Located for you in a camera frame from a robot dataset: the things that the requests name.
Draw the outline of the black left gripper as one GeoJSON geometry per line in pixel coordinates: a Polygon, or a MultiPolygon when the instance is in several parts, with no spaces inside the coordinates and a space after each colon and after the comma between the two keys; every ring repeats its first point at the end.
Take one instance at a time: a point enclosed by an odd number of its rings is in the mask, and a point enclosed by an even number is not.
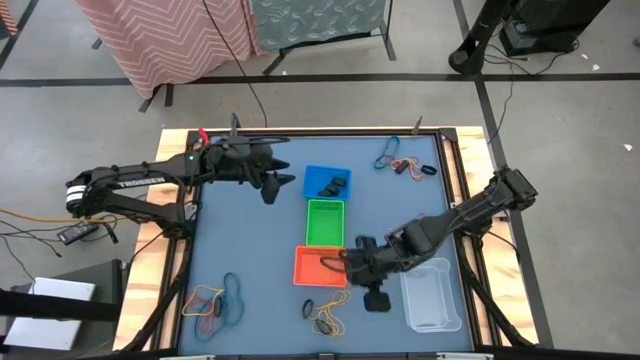
{"type": "Polygon", "coordinates": [[[273,204],[280,188],[296,179],[279,174],[289,162],[273,156],[272,143],[288,142],[288,138],[229,136],[219,140],[219,180],[248,182],[261,193],[265,204],[273,204]]]}

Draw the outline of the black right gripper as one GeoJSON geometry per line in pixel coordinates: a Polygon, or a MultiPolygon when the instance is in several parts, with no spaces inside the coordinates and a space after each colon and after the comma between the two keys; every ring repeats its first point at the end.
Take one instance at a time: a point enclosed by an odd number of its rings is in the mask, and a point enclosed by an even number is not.
{"type": "Polygon", "coordinates": [[[340,252],[346,279],[351,285],[368,289],[363,297],[367,312],[389,312],[389,294],[381,287],[388,274],[395,271],[397,254],[389,244],[378,246],[374,237],[359,235],[355,243],[355,249],[340,252]]]}

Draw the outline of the yellow rubber band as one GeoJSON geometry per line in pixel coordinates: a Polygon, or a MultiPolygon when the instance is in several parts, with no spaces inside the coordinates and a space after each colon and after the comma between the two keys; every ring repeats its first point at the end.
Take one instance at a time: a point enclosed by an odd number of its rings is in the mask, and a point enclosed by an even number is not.
{"type": "Polygon", "coordinates": [[[346,325],[335,314],[335,310],[347,305],[351,300],[348,290],[336,290],[330,300],[323,305],[312,305],[308,319],[312,332],[329,337],[340,337],[345,334],[346,325]]]}
{"type": "Polygon", "coordinates": [[[183,306],[181,308],[181,314],[183,316],[186,316],[186,317],[207,317],[207,316],[211,316],[215,311],[215,301],[224,292],[225,292],[225,290],[223,288],[215,288],[215,287],[212,287],[212,286],[209,286],[209,285],[204,285],[204,284],[196,285],[195,288],[192,290],[192,292],[187,297],[187,299],[185,300],[185,302],[184,302],[184,304],[183,304],[183,306]],[[200,290],[207,290],[207,291],[211,291],[211,292],[214,293],[212,298],[210,298],[209,300],[204,300],[203,301],[204,305],[209,303],[210,307],[208,308],[208,310],[206,312],[202,312],[202,311],[200,311],[200,312],[189,312],[188,309],[192,306],[194,301],[199,298],[198,292],[200,290]]]}
{"type": "Polygon", "coordinates": [[[332,334],[330,336],[343,336],[345,332],[344,323],[333,314],[333,309],[335,307],[342,306],[344,304],[343,301],[331,301],[323,306],[321,306],[317,313],[316,319],[321,319],[327,322],[332,328],[332,334]]]}

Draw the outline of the wide blue rubber band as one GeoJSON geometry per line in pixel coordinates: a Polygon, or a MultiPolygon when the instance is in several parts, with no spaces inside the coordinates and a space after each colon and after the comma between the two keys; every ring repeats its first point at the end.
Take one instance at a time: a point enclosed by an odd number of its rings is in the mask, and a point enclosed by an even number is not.
{"type": "Polygon", "coordinates": [[[229,272],[224,276],[222,295],[222,318],[227,327],[235,327],[243,318],[245,303],[242,297],[241,280],[237,274],[229,272]]]}

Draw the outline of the blue plastic basket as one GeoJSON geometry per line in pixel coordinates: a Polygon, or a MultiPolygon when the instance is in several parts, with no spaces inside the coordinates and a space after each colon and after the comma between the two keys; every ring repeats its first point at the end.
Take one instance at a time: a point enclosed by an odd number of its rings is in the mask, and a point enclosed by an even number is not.
{"type": "Polygon", "coordinates": [[[303,195],[308,199],[348,201],[351,197],[351,170],[324,165],[308,165],[304,173],[303,195]],[[337,186],[340,190],[338,195],[332,197],[318,196],[318,192],[324,190],[328,184],[333,184],[333,177],[344,178],[347,181],[346,185],[344,187],[337,186]]]}

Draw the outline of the orange plastic basket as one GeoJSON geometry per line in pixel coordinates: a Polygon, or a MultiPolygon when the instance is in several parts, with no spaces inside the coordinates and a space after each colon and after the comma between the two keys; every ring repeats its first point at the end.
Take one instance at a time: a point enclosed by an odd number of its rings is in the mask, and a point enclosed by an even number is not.
{"type": "Polygon", "coordinates": [[[322,257],[334,257],[341,248],[298,246],[295,250],[293,284],[297,286],[345,288],[346,275],[321,264],[322,257]]]}

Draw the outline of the green plastic basket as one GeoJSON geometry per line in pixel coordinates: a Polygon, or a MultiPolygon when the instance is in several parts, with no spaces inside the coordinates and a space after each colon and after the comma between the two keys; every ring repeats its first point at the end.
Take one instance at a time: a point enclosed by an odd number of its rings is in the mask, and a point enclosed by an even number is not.
{"type": "Polygon", "coordinates": [[[308,201],[306,245],[320,247],[344,246],[345,203],[339,200],[308,201]]]}

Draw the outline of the blue table mat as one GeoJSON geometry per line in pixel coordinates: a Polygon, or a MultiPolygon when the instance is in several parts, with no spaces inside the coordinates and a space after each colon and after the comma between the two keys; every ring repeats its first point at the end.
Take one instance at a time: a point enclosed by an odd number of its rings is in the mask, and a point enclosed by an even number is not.
{"type": "Polygon", "coordinates": [[[351,300],[335,310],[346,325],[340,337],[312,332],[302,316],[307,299],[327,302],[332,290],[293,284],[295,250],[305,241],[307,201],[303,195],[308,165],[351,170],[351,197],[346,203],[345,243],[359,235],[382,240],[385,234],[421,215],[438,215],[448,207],[440,175],[414,181],[390,169],[376,170],[381,138],[299,138],[277,144],[277,158],[290,163],[296,179],[283,186],[276,201],[265,204],[250,185],[215,182],[203,188],[202,208],[194,240],[189,288],[219,287],[225,274],[241,280],[245,311],[242,320],[208,342],[194,335],[195,321],[185,318],[179,341],[183,355],[291,355],[309,353],[406,353],[467,351],[472,346],[467,325],[456,332],[417,333],[408,327],[398,275],[383,289],[391,310],[370,313],[364,290],[355,287],[351,300]]]}

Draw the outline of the clear plastic basket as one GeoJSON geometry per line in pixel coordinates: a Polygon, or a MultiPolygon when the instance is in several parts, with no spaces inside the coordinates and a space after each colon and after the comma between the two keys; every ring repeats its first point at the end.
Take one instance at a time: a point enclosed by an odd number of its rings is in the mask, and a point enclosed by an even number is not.
{"type": "Polygon", "coordinates": [[[431,258],[400,274],[405,320],[417,333],[456,332],[462,327],[447,259],[431,258]]]}

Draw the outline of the green leaf-patterned cloth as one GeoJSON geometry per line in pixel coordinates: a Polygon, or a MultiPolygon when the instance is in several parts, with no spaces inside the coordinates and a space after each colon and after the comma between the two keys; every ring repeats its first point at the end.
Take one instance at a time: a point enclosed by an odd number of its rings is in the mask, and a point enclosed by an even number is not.
{"type": "Polygon", "coordinates": [[[251,0],[268,51],[370,32],[383,22],[385,8],[386,0],[251,0]]]}

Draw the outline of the black cloth rack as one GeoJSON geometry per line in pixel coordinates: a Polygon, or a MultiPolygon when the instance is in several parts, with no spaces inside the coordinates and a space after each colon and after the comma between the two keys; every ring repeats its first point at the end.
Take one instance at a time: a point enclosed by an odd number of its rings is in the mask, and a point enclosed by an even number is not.
{"type": "MultiPolygon", "coordinates": [[[[355,35],[347,35],[347,36],[341,36],[341,37],[336,37],[324,42],[304,42],[304,43],[300,43],[288,48],[284,48],[284,49],[280,49],[280,50],[275,50],[277,51],[278,55],[276,57],[276,59],[263,71],[263,76],[265,77],[269,77],[271,76],[272,72],[277,68],[277,66],[286,58],[286,56],[294,51],[297,50],[299,48],[310,48],[310,47],[314,47],[314,46],[320,46],[320,45],[328,45],[331,43],[341,43],[341,42],[346,42],[346,41],[351,41],[351,40],[356,40],[356,39],[362,39],[362,38],[370,38],[370,37],[375,37],[378,36],[382,39],[384,46],[386,48],[386,52],[387,52],[387,56],[390,60],[394,60],[396,58],[396,54],[395,54],[395,50],[392,46],[392,42],[389,39],[388,36],[388,28],[387,28],[387,23],[386,21],[383,20],[383,22],[379,25],[378,28],[370,31],[370,32],[366,32],[366,33],[360,33],[360,34],[355,34],[355,35]]],[[[97,38],[97,40],[93,43],[92,47],[94,49],[98,49],[100,46],[105,46],[103,41],[99,38],[97,38]]],[[[231,60],[235,63],[235,65],[237,67],[241,67],[244,63],[244,61],[239,60],[238,58],[233,58],[233,60],[231,60]]],[[[196,79],[196,80],[202,80],[204,79],[206,75],[196,79]]],[[[167,88],[173,88],[175,85],[177,84],[163,84],[160,85],[158,87],[156,87],[153,91],[152,97],[149,99],[144,99],[140,109],[142,111],[146,111],[149,107],[149,105],[151,104],[151,102],[153,101],[158,89],[161,86],[166,86],[167,88]]]]}

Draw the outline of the pink chevron cloth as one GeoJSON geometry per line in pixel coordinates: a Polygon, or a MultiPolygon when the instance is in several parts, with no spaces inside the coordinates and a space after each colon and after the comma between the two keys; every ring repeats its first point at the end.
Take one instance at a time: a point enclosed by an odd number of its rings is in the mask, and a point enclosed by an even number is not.
{"type": "Polygon", "coordinates": [[[249,0],[75,0],[144,99],[261,55],[249,0]]]}

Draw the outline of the black cart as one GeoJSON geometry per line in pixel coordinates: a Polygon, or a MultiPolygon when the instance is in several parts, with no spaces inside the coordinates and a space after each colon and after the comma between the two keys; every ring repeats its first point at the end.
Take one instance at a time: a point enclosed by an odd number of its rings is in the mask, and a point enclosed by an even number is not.
{"type": "MultiPolygon", "coordinates": [[[[56,280],[92,283],[96,286],[92,300],[121,305],[124,296],[123,275],[119,260],[54,276],[56,280]]],[[[75,360],[111,352],[118,321],[82,321],[70,350],[9,346],[3,360],[75,360]]]]}

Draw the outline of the black power adapter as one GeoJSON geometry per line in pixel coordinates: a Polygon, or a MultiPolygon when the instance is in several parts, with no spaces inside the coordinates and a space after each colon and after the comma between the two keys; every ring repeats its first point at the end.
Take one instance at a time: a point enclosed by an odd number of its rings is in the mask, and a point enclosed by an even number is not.
{"type": "Polygon", "coordinates": [[[56,234],[56,237],[64,244],[70,245],[81,238],[90,235],[98,230],[97,224],[88,222],[78,222],[71,225],[56,234]]]}

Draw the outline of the white flat box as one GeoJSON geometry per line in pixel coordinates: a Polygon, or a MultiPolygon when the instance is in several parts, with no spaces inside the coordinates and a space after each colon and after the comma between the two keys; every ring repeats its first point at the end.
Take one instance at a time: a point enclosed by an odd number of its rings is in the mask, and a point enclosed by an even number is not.
{"type": "Polygon", "coordinates": [[[89,301],[96,289],[93,283],[36,277],[28,293],[89,301]]]}
{"type": "Polygon", "coordinates": [[[80,320],[59,321],[18,317],[10,326],[4,344],[49,350],[70,350],[80,326],[80,320]]]}

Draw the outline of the black equipment box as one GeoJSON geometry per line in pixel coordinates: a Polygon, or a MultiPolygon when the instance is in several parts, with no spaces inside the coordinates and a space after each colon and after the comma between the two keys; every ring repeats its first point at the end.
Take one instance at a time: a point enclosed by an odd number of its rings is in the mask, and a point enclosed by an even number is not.
{"type": "Polygon", "coordinates": [[[566,53],[611,0],[511,0],[499,40],[508,56],[566,53]]]}

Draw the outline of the black table frame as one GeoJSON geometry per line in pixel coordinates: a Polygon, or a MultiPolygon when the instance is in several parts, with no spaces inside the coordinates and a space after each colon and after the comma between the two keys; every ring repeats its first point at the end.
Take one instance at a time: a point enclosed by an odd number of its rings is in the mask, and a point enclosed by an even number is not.
{"type": "MultiPolygon", "coordinates": [[[[409,137],[407,127],[275,127],[258,128],[258,135],[322,138],[409,137]]],[[[432,134],[441,142],[452,182],[452,200],[460,202],[480,192],[495,169],[504,165],[497,144],[488,144],[480,126],[421,127],[419,134],[432,134]]],[[[114,349],[129,344],[150,317],[168,283],[179,271],[186,253],[184,241],[171,242],[158,234],[156,225],[141,226],[136,240],[137,257],[128,275],[114,349]]],[[[463,245],[477,275],[486,277],[486,288],[508,320],[528,340],[544,348],[553,345],[547,312],[542,301],[522,215],[514,212],[493,226],[484,246],[463,245]]]]}

